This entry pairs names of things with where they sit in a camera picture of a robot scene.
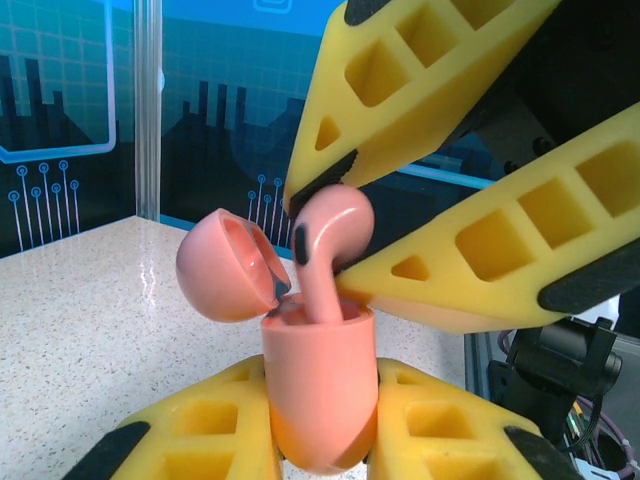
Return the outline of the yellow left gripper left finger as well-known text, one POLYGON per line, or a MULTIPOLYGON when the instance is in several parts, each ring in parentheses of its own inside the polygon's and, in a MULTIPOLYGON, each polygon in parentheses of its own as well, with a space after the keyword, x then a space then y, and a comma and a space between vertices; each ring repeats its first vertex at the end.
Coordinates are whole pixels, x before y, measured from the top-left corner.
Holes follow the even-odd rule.
POLYGON ((283 476, 263 358, 249 357, 123 420, 68 479, 267 480, 283 476))

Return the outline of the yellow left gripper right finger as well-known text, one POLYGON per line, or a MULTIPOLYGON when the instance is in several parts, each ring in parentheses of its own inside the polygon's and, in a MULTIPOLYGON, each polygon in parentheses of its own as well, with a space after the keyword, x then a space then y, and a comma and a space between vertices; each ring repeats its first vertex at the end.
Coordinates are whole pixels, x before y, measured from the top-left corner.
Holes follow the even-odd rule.
POLYGON ((378 361, 372 479, 577 479, 530 420, 400 361, 378 361))

